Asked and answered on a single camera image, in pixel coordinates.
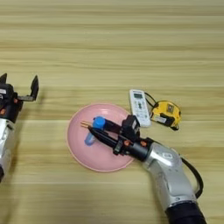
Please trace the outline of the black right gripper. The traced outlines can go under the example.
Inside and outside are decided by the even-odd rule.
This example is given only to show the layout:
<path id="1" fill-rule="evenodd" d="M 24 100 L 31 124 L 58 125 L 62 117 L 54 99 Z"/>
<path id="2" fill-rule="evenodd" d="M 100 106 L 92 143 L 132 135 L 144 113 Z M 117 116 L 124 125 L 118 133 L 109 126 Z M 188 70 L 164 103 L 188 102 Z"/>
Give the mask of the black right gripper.
<path id="1" fill-rule="evenodd" d="M 103 129 L 108 132 L 119 134 L 121 126 L 108 119 L 105 120 Z M 138 138 L 135 142 L 123 137 L 118 138 L 118 142 L 111 137 L 107 132 L 101 129 L 88 127 L 89 132 L 98 139 L 101 143 L 106 144 L 113 149 L 115 155 L 130 156 L 143 162 L 150 151 L 152 140 L 150 138 Z"/>

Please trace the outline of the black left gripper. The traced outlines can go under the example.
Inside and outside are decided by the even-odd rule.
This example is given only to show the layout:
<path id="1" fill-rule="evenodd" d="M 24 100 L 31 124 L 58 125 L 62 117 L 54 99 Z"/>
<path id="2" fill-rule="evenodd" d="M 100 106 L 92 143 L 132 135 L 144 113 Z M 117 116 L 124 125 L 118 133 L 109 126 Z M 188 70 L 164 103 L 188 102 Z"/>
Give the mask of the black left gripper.
<path id="1" fill-rule="evenodd" d="M 0 77 L 0 84 L 5 84 L 7 80 L 7 73 Z M 9 100 L 0 99 L 0 118 L 10 120 L 15 123 L 18 114 L 21 111 L 24 102 L 34 102 L 37 99 L 39 92 L 39 78 L 35 76 L 31 83 L 31 96 L 12 97 Z"/>

